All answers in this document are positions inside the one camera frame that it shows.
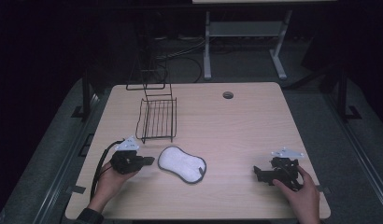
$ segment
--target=hole in table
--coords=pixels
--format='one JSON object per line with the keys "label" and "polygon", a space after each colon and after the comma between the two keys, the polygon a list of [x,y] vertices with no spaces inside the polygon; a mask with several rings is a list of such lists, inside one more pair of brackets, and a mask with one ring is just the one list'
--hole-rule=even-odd
{"label": "hole in table", "polygon": [[232,92],[230,92],[230,91],[226,91],[226,92],[223,93],[223,97],[224,97],[225,99],[230,100],[230,99],[233,99],[234,94],[233,94]]}

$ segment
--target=white sponge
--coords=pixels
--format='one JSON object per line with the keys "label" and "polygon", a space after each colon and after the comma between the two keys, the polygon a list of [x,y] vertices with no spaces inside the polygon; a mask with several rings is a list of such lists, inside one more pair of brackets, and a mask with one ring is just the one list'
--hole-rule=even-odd
{"label": "white sponge", "polygon": [[188,184],[201,181],[206,173],[206,162],[184,152],[178,147],[168,147],[160,155],[158,161],[160,169],[178,175]]}

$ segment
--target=wire basket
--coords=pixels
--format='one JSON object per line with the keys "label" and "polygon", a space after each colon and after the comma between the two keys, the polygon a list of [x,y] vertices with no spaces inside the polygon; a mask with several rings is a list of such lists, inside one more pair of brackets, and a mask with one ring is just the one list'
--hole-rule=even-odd
{"label": "wire basket", "polygon": [[[148,69],[142,69],[140,61],[136,57],[130,76],[135,72],[140,75],[139,84],[142,84],[142,87],[141,85],[130,86],[130,82],[128,82],[126,89],[145,93],[145,98],[141,100],[140,104],[135,137],[144,144],[148,139],[170,138],[172,142],[177,135],[177,98],[174,99],[172,94],[171,78],[166,69],[166,62],[164,66],[160,67],[150,63]],[[158,82],[149,83],[153,77]]]}

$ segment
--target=gray floor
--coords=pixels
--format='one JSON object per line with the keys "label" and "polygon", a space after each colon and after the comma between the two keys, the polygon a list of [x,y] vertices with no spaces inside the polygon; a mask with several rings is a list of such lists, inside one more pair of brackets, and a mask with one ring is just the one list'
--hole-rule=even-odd
{"label": "gray floor", "polygon": [[[160,42],[160,50],[177,51],[191,44],[164,40]],[[287,80],[279,80],[276,75],[268,52],[271,47],[273,41],[239,39],[232,44],[231,52],[214,50],[213,78],[209,82],[274,81],[286,86],[310,73],[300,65],[308,43],[284,44],[280,59],[289,76]],[[193,58],[202,66],[201,52],[183,57]],[[173,83],[193,82],[199,77],[200,68],[190,59],[172,60],[167,65]],[[351,81],[348,104],[356,106],[362,119],[350,120],[347,124],[339,121],[332,106],[335,92],[320,93],[319,83],[320,78],[298,90],[284,91],[284,95],[320,184],[328,190],[325,195],[332,214],[326,223],[383,223],[383,205],[355,149],[365,149],[383,181],[383,124]],[[8,200],[3,223],[71,223],[64,217],[64,209],[84,162],[78,153],[89,134],[95,132],[109,94],[107,89],[99,98],[94,98],[92,114],[81,122],[71,118],[75,107],[82,102],[81,82],[75,83]],[[357,144],[350,141],[352,136],[356,136]],[[295,220],[272,220],[272,223],[295,223]]]}

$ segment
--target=human hand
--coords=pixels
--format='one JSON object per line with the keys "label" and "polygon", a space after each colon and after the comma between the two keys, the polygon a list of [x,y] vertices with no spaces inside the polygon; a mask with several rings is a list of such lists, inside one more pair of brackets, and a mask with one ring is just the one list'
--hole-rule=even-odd
{"label": "human hand", "polygon": [[319,221],[319,192],[311,175],[302,167],[297,167],[304,180],[303,187],[293,191],[279,180],[273,180],[291,204],[291,209],[301,224],[315,224]]}
{"label": "human hand", "polygon": [[113,170],[110,162],[107,162],[101,169],[95,195],[87,207],[102,213],[105,205],[120,191],[124,182],[137,173],[138,171],[121,175]]}

